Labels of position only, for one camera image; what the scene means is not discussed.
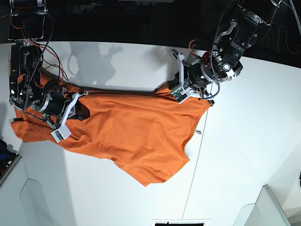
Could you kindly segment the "white framed black panel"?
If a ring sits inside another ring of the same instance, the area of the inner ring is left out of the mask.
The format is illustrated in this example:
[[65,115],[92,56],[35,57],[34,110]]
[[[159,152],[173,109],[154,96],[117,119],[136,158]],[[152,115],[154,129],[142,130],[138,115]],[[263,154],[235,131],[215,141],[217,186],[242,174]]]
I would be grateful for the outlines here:
[[151,226],[208,226],[210,219],[153,219]]

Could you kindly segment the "orange t-shirt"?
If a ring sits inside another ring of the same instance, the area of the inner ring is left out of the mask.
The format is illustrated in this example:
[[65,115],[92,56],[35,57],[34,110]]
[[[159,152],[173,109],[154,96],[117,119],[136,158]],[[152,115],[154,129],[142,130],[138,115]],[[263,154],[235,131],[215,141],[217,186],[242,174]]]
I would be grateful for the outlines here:
[[189,161],[185,146],[210,107],[197,98],[177,103],[167,84],[151,96],[91,90],[79,101],[90,117],[68,120],[71,135],[58,145],[111,160],[143,186],[166,182]]

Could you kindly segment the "grey box, bottom right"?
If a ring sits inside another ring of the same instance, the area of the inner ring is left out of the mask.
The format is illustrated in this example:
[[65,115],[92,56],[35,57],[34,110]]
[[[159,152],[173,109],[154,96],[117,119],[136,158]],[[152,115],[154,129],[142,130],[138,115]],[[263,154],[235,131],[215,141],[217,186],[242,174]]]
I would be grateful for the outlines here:
[[245,205],[234,226],[289,226],[290,223],[268,185],[262,187],[255,203]]

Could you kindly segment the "grey tool tray, left edge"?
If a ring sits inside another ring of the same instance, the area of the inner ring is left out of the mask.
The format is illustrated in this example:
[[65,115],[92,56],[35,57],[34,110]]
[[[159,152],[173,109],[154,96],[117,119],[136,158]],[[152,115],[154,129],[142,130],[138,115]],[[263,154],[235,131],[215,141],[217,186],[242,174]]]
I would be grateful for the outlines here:
[[21,158],[14,150],[10,150],[3,137],[0,137],[0,186],[7,180]]

